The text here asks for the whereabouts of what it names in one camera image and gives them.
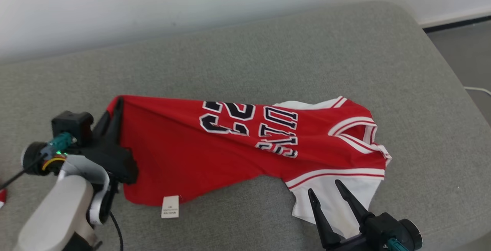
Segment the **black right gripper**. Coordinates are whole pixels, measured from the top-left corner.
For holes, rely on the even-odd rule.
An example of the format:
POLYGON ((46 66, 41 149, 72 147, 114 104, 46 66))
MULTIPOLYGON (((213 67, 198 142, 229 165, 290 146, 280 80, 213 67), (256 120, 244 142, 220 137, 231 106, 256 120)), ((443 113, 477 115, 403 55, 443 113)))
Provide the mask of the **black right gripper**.
POLYGON ((369 212, 340 180, 335 181, 341 197, 349 204, 359 223, 361 234, 341 241, 321 210, 314 190, 308 190, 308 198, 313 211, 321 246, 327 251, 401 251, 403 244, 399 236, 403 225, 388 213, 376 216, 369 212))

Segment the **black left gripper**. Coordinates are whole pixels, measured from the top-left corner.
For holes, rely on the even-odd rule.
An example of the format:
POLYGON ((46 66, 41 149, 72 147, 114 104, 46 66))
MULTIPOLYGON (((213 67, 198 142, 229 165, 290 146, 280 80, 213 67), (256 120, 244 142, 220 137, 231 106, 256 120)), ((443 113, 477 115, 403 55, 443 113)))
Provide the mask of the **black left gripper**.
POLYGON ((75 149, 75 154, 103 167, 120 183, 137 182, 139 170, 130 150, 119 145, 124 99, 119 97, 113 107, 113 115, 105 111, 94 127, 91 143, 75 149), (109 137, 104 136, 109 128, 109 137))

